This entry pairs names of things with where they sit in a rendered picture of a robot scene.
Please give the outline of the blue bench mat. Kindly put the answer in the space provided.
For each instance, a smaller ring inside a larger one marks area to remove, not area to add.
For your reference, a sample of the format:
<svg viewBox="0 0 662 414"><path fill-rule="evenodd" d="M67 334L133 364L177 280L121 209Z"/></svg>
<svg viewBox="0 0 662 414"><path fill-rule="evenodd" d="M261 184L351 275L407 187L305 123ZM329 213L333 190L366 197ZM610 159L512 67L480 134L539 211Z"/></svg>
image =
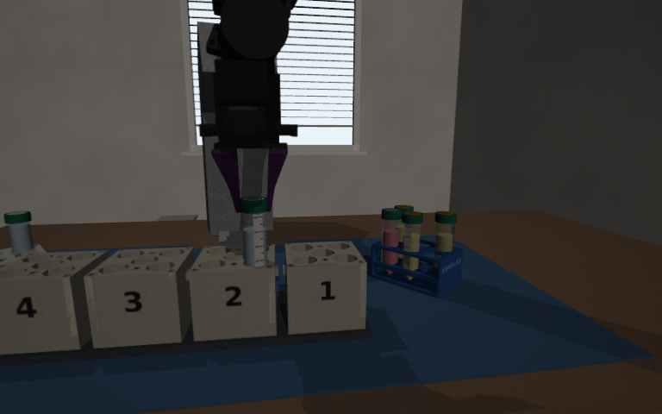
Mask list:
<svg viewBox="0 0 662 414"><path fill-rule="evenodd" d="M467 380L653 355L454 239L439 298L371 277L371 339L0 367L0 414L131 414Z"/></svg>

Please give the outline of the white box with done label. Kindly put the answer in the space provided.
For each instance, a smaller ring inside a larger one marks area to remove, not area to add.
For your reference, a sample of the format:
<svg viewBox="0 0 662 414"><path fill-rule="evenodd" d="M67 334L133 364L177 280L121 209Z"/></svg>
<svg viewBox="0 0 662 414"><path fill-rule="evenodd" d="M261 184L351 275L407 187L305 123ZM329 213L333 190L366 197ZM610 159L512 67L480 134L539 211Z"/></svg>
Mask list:
<svg viewBox="0 0 662 414"><path fill-rule="evenodd" d="M218 246L242 245L242 231L220 231Z"/></svg>

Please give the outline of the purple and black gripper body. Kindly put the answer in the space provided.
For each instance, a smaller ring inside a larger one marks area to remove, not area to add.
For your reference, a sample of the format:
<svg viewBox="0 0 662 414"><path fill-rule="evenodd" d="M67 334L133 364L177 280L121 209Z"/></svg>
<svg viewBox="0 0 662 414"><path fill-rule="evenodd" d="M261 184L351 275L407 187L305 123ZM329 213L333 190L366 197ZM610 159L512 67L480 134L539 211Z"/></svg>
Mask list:
<svg viewBox="0 0 662 414"><path fill-rule="evenodd" d="M288 149L288 143L279 142L279 136L298 137L298 133L297 124L266 124L265 130L258 130L258 134L232 134L232 130L224 130L223 124L199 123L199 136L218 136L214 148L220 149Z"/></svg>

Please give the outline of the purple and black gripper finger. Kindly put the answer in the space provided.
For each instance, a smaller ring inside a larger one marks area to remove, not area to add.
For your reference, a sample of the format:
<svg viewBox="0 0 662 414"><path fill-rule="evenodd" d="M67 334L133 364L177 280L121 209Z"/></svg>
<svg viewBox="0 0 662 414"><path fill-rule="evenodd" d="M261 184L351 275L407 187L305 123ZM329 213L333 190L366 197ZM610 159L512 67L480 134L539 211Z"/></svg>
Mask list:
<svg viewBox="0 0 662 414"><path fill-rule="evenodd" d="M225 179L233 199L235 211L239 211L240 182L238 169L237 148L211 150L212 157L215 160L223 178Z"/></svg>
<svg viewBox="0 0 662 414"><path fill-rule="evenodd" d="M284 165L288 149L268 150L268 183L267 183L267 209L272 210L272 200L275 185Z"/></svg>

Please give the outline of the white tube rack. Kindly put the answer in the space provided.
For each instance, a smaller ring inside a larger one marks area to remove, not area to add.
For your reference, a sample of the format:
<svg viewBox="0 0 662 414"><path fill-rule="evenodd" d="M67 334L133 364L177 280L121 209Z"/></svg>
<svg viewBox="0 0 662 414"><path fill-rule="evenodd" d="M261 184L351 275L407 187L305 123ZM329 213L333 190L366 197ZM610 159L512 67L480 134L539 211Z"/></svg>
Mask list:
<svg viewBox="0 0 662 414"><path fill-rule="evenodd" d="M5 248L5 249L0 249L0 266L6 265L14 260L17 260L19 258L16 258L21 255L29 254L29 253L46 253L46 251L43 249L43 247L39 243L34 244L34 248L27 250L27 251L21 251L21 252L12 252L12 248ZM7 259L7 260L6 260Z"/></svg>

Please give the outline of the blue tube rack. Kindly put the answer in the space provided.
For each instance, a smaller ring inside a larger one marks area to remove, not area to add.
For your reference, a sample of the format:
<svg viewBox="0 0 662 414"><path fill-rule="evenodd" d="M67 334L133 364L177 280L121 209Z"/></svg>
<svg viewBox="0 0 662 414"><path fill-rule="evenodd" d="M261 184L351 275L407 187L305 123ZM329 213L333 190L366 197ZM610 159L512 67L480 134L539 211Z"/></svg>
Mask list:
<svg viewBox="0 0 662 414"><path fill-rule="evenodd" d="M434 248L435 242L421 240L420 244L428 244L430 246L420 247L420 251L418 252L407 252L403 251L402 242L399 242L398 247L383 246L382 241L372 244L371 277L434 298L441 297L458 285L461 282L464 249L453 247L452 252L442 252ZM383 263L381 262L381 249L415 257L419 261L427 262L427 264L419 263L419 268L411 271L402 268L401 258L398 258L398 262L394 265ZM441 257L431 258L424 254L437 254ZM438 263L438 267L434 267L434 263ZM393 273L389 275L385 269ZM413 277L413 279L407 280L404 275Z"/></svg>

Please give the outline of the test tube with pink liquid and green cap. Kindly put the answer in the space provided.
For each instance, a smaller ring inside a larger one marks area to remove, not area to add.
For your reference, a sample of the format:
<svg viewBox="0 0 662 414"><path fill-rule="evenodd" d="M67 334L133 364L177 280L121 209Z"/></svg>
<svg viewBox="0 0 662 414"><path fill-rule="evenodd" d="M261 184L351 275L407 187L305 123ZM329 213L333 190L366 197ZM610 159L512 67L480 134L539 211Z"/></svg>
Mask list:
<svg viewBox="0 0 662 414"><path fill-rule="evenodd" d="M386 247L399 246L400 220L402 210L394 208L382 209L382 245ZM394 265L398 262L398 253L381 249L381 262Z"/></svg>

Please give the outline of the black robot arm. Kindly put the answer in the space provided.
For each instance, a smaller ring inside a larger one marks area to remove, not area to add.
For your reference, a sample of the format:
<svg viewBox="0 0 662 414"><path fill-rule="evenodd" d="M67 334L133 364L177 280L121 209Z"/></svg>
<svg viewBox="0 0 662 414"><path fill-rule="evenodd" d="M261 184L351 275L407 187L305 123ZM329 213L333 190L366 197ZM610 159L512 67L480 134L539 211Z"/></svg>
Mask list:
<svg viewBox="0 0 662 414"><path fill-rule="evenodd" d="M221 21L211 30L206 52L221 57L213 79L215 123L224 130L258 134L266 124L281 124L275 58L287 41L297 1L212 0Z"/></svg>

